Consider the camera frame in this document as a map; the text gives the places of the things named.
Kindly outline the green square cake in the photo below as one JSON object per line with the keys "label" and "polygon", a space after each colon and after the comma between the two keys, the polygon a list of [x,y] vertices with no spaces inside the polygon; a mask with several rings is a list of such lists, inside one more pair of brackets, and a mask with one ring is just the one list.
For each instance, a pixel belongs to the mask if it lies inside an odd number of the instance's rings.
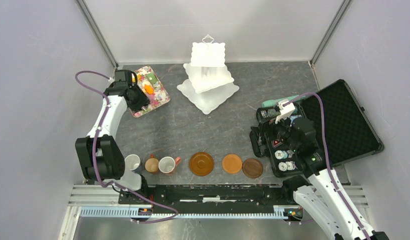
{"label": "green square cake", "polygon": [[154,85],[158,82],[158,79],[154,73],[149,73],[147,75],[147,80],[150,82],[151,85]]}

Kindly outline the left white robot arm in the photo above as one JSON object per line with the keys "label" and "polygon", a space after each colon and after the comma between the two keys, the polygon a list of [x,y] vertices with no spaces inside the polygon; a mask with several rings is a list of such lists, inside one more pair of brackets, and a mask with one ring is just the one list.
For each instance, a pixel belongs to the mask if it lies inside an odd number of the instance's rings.
{"label": "left white robot arm", "polygon": [[126,166],[114,137],[126,110],[138,112],[147,107],[150,100],[130,70],[116,70],[113,77],[107,77],[110,85],[104,91],[82,83],[78,78],[81,74],[78,72],[75,80],[102,97],[101,110],[92,129],[75,141],[82,174],[86,180],[96,181],[102,187],[114,186],[131,192],[132,199],[143,204],[149,200],[150,190],[142,186],[142,176]]}

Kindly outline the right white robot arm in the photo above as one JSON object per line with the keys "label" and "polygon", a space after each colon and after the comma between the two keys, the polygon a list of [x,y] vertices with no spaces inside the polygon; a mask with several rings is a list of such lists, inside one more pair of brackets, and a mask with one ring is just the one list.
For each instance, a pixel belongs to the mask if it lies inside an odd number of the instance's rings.
{"label": "right white robot arm", "polygon": [[311,120],[299,117],[276,122],[264,118],[251,128],[254,149],[267,144],[267,155],[273,155],[273,141],[287,146],[294,153],[299,175],[283,181],[281,196],[288,204],[305,209],[331,240],[387,240],[383,231],[376,231],[360,214],[331,167],[328,151],[316,141]]}

